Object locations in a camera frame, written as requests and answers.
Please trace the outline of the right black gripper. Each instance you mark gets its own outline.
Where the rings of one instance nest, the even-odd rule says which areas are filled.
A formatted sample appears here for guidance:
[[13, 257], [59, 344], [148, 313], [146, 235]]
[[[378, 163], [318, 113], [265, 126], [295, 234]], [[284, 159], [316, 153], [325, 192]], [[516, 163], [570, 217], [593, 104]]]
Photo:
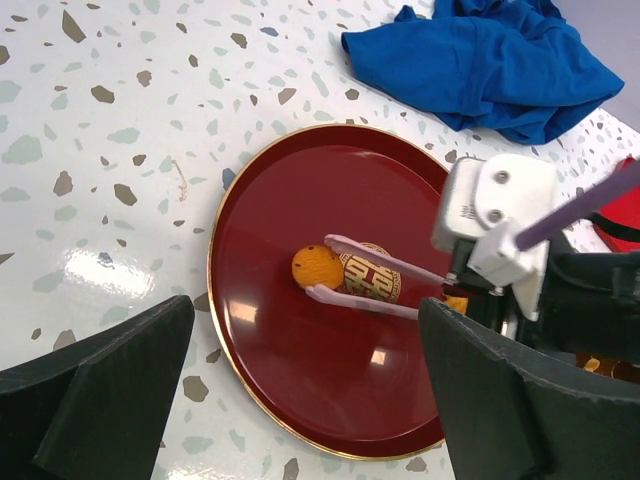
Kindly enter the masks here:
[[503, 336], [542, 351], [639, 351], [639, 253], [577, 253], [566, 237], [550, 242], [537, 319], [525, 317], [516, 288], [495, 287], [466, 265], [470, 240], [452, 254], [452, 289], [470, 294], [466, 315]]

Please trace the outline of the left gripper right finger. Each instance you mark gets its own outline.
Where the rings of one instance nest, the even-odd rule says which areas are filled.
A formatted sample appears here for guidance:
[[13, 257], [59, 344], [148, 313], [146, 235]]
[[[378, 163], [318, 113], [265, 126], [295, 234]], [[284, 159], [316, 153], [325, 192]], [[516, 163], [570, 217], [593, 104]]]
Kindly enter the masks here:
[[639, 387], [510, 340], [435, 298], [419, 330], [458, 479], [636, 479]]

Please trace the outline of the round cookie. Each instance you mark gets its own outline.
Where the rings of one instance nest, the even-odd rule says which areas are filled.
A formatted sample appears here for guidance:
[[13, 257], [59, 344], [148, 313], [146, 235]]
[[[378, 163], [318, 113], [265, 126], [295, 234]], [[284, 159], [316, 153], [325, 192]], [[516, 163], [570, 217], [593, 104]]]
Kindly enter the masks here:
[[292, 259], [291, 271], [301, 288], [324, 285], [336, 290], [344, 281], [344, 267], [339, 255], [323, 245], [310, 245], [299, 250]]

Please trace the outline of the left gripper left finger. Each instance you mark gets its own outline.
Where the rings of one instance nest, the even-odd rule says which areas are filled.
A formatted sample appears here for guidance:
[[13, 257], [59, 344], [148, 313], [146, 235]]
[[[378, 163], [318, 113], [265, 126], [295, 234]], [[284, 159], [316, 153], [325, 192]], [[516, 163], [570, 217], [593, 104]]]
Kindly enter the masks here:
[[2, 371], [2, 478], [150, 478], [194, 318], [173, 296]]

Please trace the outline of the round dark red tray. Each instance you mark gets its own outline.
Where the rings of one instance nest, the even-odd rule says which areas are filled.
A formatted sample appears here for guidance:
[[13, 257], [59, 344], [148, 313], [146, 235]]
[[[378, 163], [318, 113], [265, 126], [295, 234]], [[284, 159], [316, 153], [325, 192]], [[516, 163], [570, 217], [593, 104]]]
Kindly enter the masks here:
[[431, 242], [447, 177], [424, 149], [321, 125], [253, 154], [218, 210], [208, 297], [260, 408], [322, 451], [400, 459], [444, 438], [417, 310], [450, 257]]

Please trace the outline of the red square box lid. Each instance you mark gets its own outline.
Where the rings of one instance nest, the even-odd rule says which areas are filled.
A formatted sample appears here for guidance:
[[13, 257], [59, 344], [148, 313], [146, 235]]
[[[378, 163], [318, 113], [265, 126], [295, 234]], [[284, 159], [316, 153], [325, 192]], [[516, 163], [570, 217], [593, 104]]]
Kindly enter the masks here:
[[617, 197], [611, 197], [597, 213], [599, 217], [592, 222], [594, 231], [604, 244], [616, 253], [629, 253], [639, 250], [639, 186], [620, 190], [620, 179], [624, 173], [638, 163], [632, 156], [621, 160], [608, 177], [598, 183], [606, 185], [611, 191], [617, 188]]

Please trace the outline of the pink metal tongs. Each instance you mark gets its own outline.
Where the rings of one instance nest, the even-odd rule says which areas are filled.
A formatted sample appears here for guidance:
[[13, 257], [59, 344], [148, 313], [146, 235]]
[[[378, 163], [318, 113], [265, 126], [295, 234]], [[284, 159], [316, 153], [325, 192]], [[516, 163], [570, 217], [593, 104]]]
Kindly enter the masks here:
[[417, 309], [397, 303], [402, 279], [409, 277], [437, 286], [450, 282], [436, 273], [392, 257], [380, 247], [362, 244], [342, 235], [328, 234], [324, 237], [324, 244], [339, 255], [344, 267], [344, 281], [336, 290], [324, 285], [304, 288], [309, 297], [323, 304], [416, 321]]

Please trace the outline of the flower cookie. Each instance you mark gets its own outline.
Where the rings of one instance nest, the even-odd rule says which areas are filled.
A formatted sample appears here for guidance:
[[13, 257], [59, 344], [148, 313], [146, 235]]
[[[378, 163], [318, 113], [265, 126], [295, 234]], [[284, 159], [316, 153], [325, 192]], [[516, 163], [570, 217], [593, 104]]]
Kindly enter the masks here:
[[443, 301], [453, 310], [465, 315], [468, 310], [469, 299], [467, 297], [456, 297], [445, 295]]

